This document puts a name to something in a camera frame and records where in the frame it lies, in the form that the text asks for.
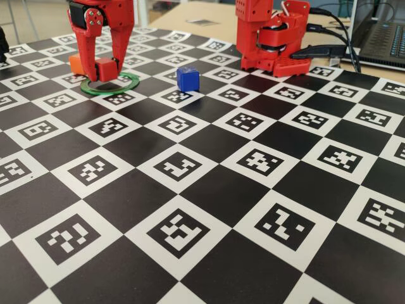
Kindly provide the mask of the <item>red gripper, black servo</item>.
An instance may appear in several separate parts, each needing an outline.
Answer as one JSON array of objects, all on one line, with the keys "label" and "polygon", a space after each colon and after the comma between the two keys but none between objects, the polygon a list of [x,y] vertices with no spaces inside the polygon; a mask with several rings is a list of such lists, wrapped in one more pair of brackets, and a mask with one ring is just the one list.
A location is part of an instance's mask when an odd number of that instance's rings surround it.
[{"label": "red gripper, black servo", "polygon": [[134,27],[133,1],[70,1],[68,16],[74,31],[83,70],[91,81],[97,81],[95,59],[96,37],[102,27],[110,27],[113,57],[121,72],[129,38]]}]

